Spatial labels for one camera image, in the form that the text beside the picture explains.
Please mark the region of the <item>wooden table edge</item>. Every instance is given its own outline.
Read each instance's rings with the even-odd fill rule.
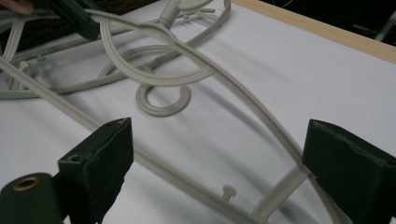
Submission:
[[[283,21],[310,33],[323,36],[347,47],[365,52],[379,59],[396,63],[396,47],[357,35],[349,31],[331,26],[321,21],[315,21],[286,9],[275,7],[259,0],[232,0],[233,3]]]

